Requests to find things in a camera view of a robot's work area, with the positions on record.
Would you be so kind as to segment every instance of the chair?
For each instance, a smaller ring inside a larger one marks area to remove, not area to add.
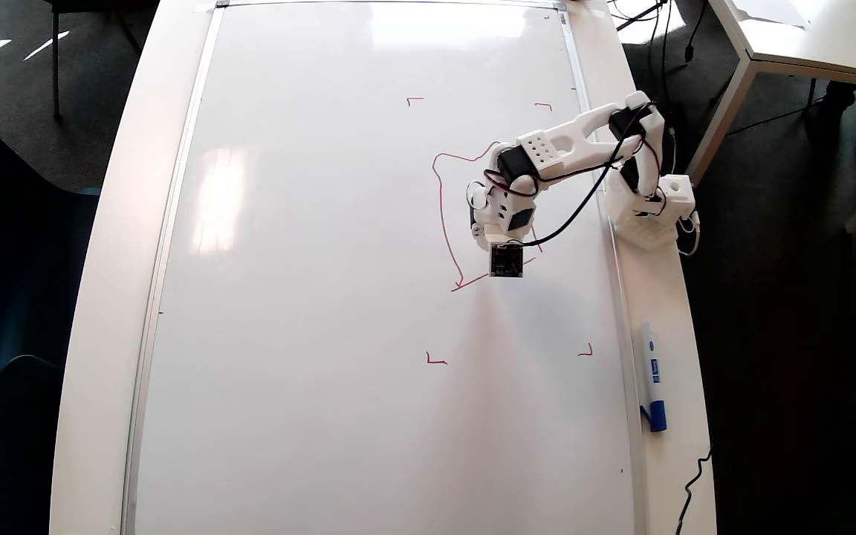
[[[47,533],[62,369],[23,355],[0,373],[0,533]]]
[[[52,186],[0,140],[0,369],[24,353],[64,366],[97,204]]]
[[[55,119],[61,119],[58,111],[58,15],[63,13],[85,13],[86,11],[110,11],[121,26],[134,51],[140,55],[140,45],[130,33],[128,24],[117,9],[119,0],[45,0],[51,4],[51,102]]]

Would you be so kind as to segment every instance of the white robotic arm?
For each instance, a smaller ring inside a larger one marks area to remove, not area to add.
[[[689,218],[696,204],[689,177],[659,177],[664,123],[649,98],[636,91],[624,106],[594,108],[547,131],[524,134],[515,143],[497,143],[485,180],[473,181],[467,193],[472,234],[490,251],[490,275],[522,276],[521,247],[557,234],[523,243],[538,194],[601,167],[608,167],[607,210],[617,232],[646,248],[669,241],[670,231],[675,241],[676,219]],[[609,126],[616,143],[590,139],[601,126]]]

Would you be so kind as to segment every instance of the whiteboard marker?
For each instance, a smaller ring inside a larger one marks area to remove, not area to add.
[[[649,421],[649,430],[662,431],[666,429],[666,403],[662,396],[662,369],[659,366],[658,348],[649,322],[643,322],[639,331],[643,336],[643,363],[646,365],[646,388],[649,390],[649,407],[640,406],[639,410]]]

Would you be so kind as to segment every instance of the black cable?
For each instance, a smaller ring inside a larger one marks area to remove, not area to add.
[[[649,45],[646,47],[646,66],[649,67],[649,75],[655,80],[655,74],[652,70],[652,40],[656,37],[656,30],[659,28],[659,9],[656,10],[656,23],[652,25],[652,35],[649,35]]]
[[[699,25],[702,24],[702,17],[706,14],[706,7],[709,7],[709,0],[702,0],[702,10],[699,11],[699,20],[695,21],[693,33],[689,36],[689,43],[686,43],[686,63],[693,60],[693,37],[696,37],[696,31],[699,31]]]
[[[811,104],[811,106],[817,106],[818,104],[821,103],[823,98],[825,98],[825,97],[820,97],[820,98],[816,99],[814,101],[814,103]],[[802,108],[792,109],[792,111],[789,111],[788,113],[782,113],[781,115],[775,115],[774,117],[769,117],[768,119],[761,119],[761,121],[758,121],[756,123],[752,123],[752,124],[747,125],[747,126],[742,126],[740,129],[734,129],[734,131],[728,132],[726,134],[726,137],[731,136],[732,134],[736,134],[738,132],[747,131],[747,129],[752,128],[752,126],[764,125],[765,123],[770,123],[771,121],[777,121],[778,119],[781,119],[782,117],[788,117],[788,115],[795,115],[795,113],[800,113],[802,111],[805,111],[805,109],[808,109],[808,108],[805,108],[805,106],[803,106]]]
[[[686,511],[689,510],[689,503],[693,500],[693,492],[690,490],[690,487],[693,486],[693,483],[699,481],[699,478],[702,477],[702,464],[707,463],[713,457],[713,448],[709,447],[709,455],[706,455],[704,458],[699,459],[696,463],[699,464],[699,472],[695,475],[692,480],[689,480],[689,483],[686,483],[686,504],[682,507],[682,512],[679,514],[679,524],[675,526],[675,535],[679,535],[679,532],[682,531],[682,520],[686,517]]]
[[[645,18],[645,19],[638,18],[640,15],[629,16],[628,14],[623,13],[623,10],[619,9],[619,4],[616,4],[616,0],[609,0],[609,2],[607,2],[607,4],[611,4],[611,3],[612,3],[613,7],[616,7],[616,13],[619,13],[619,16],[612,14],[612,13],[610,13],[609,16],[617,18],[619,20],[625,20],[625,21],[630,21],[630,22],[642,22],[642,21],[648,21],[648,20],[655,19],[655,17],[653,17],[652,15],[649,18]]]
[[[565,221],[563,224],[561,224],[560,228],[557,228],[557,230],[554,230],[552,233],[550,233],[550,235],[544,236],[543,238],[540,238],[540,240],[521,241],[520,242],[521,246],[533,247],[533,246],[539,246],[540,244],[547,243],[547,241],[550,241],[550,240],[553,240],[554,238],[556,238],[558,234],[563,233],[563,231],[566,230],[567,227],[570,227],[570,223],[573,223],[574,219],[577,219],[577,216],[580,215],[580,211],[583,210],[583,207],[587,206],[587,203],[590,202],[590,199],[592,198],[592,196],[594,196],[594,193],[597,192],[597,188],[600,187],[600,184],[603,183],[603,179],[606,178],[607,173],[612,168],[612,164],[616,161],[616,155],[618,155],[619,149],[623,146],[623,142],[626,141],[626,138],[628,137],[625,135],[625,133],[629,132],[629,129],[632,128],[633,123],[635,123],[636,120],[639,118],[640,112],[645,111],[646,108],[651,108],[651,106],[655,106],[655,105],[656,105],[656,102],[649,101],[649,102],[646,102],[646,104],[639,106],[639,108],[636,109],[635,113],[633,113],[633,115],[632,115],[632,119],[629,119],[629,124],[627,124],[626,128],[623,129],[624,135],[621,137],[621,139],[619,139],[618,142],[616,142],[616,147],[612,150],[612,155],[609,156],[609,159],[603,165],[603,172],[600,173],[600,177],[597,179],[597,183],[595,183],[594,186],[591,187],[590,192],[587,193],[587,196],[583,198],[583,202],[580,203],[580,206],[578,206],[577,209],[574,210],[574,213],[572,213],[570,215],[570,217],[568,217],[567,221]]]
[[[666,40],[669,39],[669,21],[672,21],[672,2],[669,3],[669,13],[666,14],[666,31],[663,33],[663,54],[661,58],[660,74],[663,79],[663,96],[666,97],[666,111],[672,111],[672,98],[669,98],[669,86],[666,84]]]

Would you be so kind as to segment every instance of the white desk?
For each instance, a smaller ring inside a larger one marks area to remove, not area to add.
[[[689,165],[698,184],[759,72],[795,74],[856,84],[856,0],[791,0],[804,28],[748,18],[731,0],[709,0],[739,63]],[[856,224],[849,223],[849,230]]]
[[[121,121],[72,326],[55,447],[51,532],[119,533],[134,380],[164,207],[210,14],[163,0]],[[570,4],[588,97],[620,100],[632,79],[602,0]],[[645,434],[649,533],[672,533],[683,485],[709,449],[689,302],[677,253],[619,244],[633,331],[651,321],[673,357],[669,429]],[[694,487],[687,533],[716,530],[711,468]]]

